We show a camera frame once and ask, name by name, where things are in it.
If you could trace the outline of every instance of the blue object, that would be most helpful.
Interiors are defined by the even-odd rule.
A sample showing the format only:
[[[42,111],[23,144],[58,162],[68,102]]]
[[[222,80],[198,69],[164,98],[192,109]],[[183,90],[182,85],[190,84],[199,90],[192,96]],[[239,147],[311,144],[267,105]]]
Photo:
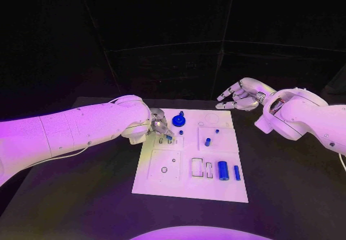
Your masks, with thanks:
[[[182,127],[186,124],[185,112],[180,111],[179,115],[176,115],[172,119],[172,123],[176,127]]]
[[[225,161],[218,162],[218,179],[221,181],[229,180],[229,169]]]
[[[234,166],[234,173],[237,181],[241,181],[239,167],[237,165]]]
[[[212,141],[212,139],[211,138],[208,138],[206,140],[205,140],[205,145],[209,147],[209,145],[211,145],[211,141]]]

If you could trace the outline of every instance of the robotic hand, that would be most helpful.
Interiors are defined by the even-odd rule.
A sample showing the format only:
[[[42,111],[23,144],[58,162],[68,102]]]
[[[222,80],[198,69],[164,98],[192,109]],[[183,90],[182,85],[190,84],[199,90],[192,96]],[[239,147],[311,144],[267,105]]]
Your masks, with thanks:
[[[134,95],[51,115],[0,122],[0,186],[33,165],[71,157],[120,135],[131,144],[143,143],[151,133],[175,136],[163,110],[149,108]],[[59,156],[81,149],[74,155]]]
[[[234,101],[219,103],[216,109],[251,111],[262,104],[262,115],[254,125],[265,134],[275,130],[296,141],[309,132],[327,149],[346,155],[346,105],[329,106],[306,89],[275,91],[249,77],[226,89],[218,101],[231,94]]]

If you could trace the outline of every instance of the gray tabletop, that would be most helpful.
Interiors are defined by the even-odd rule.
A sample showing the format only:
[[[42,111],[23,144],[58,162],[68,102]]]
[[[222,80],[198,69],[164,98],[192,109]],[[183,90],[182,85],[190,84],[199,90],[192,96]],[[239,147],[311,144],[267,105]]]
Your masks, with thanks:
[[[107,102],[79,97],[75,107]],[[213,101],[144,100],[151,108],[213,110]],[[0,217],[0,239],[127,240],[175,226],[212,226],[273,239],[343,239],[346,173],[339,156],[306,134],[264,134],[234,110],[249,203],[131,194],[141,144],[118,137],[35,166]]]

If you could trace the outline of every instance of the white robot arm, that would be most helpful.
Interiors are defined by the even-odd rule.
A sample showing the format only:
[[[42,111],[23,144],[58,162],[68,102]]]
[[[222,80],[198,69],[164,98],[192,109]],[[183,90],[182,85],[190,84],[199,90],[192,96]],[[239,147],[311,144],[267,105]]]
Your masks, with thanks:
[[[306,89],[275,91],[249,77],[226,89],[218,101],[231,94],[234,101],[219,103],[218,109],[249,111],[262,104],[262,115],[254,124],[264,133],[275,130],[296,141],[309,132],[327,149],[346,155],[346,105],[329,106]]]
[[[163,110],[150,109],[134,95],[113,101],[0,122],[0,186],[20,170],[120,135],[131,144],[143,143],[150,133],[175,136]]]

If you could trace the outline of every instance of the dark wall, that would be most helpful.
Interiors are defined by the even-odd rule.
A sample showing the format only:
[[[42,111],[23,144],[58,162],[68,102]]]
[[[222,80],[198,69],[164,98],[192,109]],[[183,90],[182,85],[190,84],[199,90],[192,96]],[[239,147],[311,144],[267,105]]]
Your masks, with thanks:
[[[68,110],[120,90],[82,1],[9,1],[0,10],[0,121]],[[29,170],[0,188],[0,214]]]
[[[346,61],[342,2],[87,1],[124,93],[209,100],[241,78],[320,93]]]

